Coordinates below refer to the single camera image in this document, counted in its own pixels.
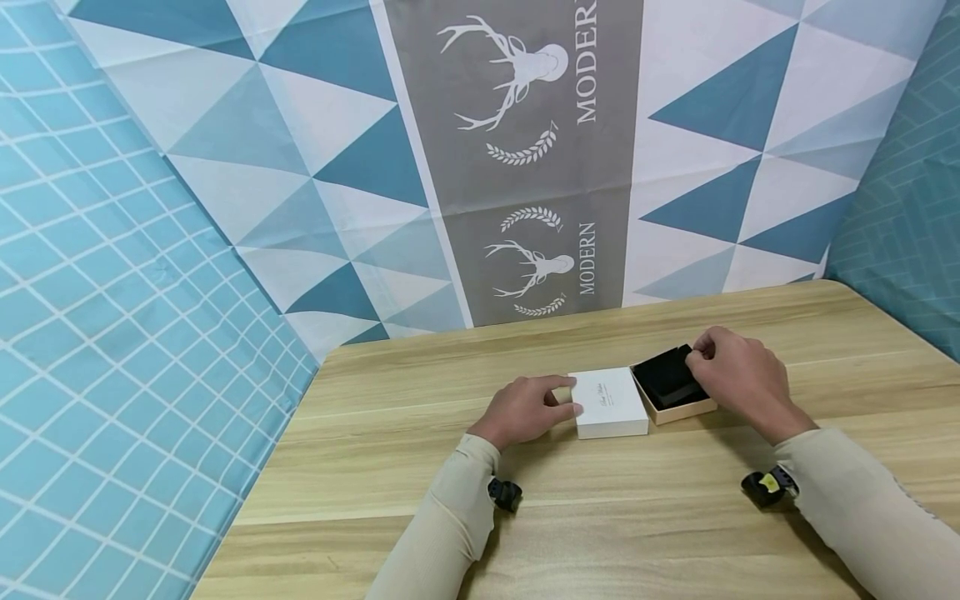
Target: black wrist strap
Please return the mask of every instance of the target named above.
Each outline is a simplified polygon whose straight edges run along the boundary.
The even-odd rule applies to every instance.
[[[512,481],[500,481],[496,477],[490,480],[487,493],[490,494],[493,504],[498,509],[509,513],[516,513],[520,499],[523,497],[523,490],[519,485]]]

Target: beige sleeve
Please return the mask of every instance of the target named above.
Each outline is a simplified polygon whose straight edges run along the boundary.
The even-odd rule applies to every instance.
[[[465,435],[380,568],[367,600],[454,600],[493,530],[487,485],[500,453]]]
[[[800,489],[800,512],[878,600],[960,598],[960,536],[869,452],[821,429],[776,454]]]

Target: blue grid pattern fabric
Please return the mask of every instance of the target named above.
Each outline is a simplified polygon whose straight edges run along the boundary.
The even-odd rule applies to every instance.
[[[42,0],[0,2],[0,598],[189,594],[317,365]]]
[[[960,360],[960,0],[948,0],[833,241],[828,276]]]

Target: hand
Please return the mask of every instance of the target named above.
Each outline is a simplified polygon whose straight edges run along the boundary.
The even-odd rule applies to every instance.
[[[786,367],[759,340],[711,327],[694,343],[686,365],[710,397],[772,445],[817,429],[790,399]]]
[[[487,440],[501,452],[513,444],[530,442],[554,425],[584,412],[580,404],[558,404],[553,390],[572,387],[574,377],[518,377],[490,402],[487,412],[467,433]]]

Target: kraft paper box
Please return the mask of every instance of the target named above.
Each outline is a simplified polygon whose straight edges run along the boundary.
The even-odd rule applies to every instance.
[[[572,372],[577,378],[570,394],[584,407],[577,417],[581,440],[642,436],[650,420],[630,367],[602,371]]]
[[[654,425],[703,415],[717,409],[686,367],[690,346],[680,346],[632,365],[643,404]]]

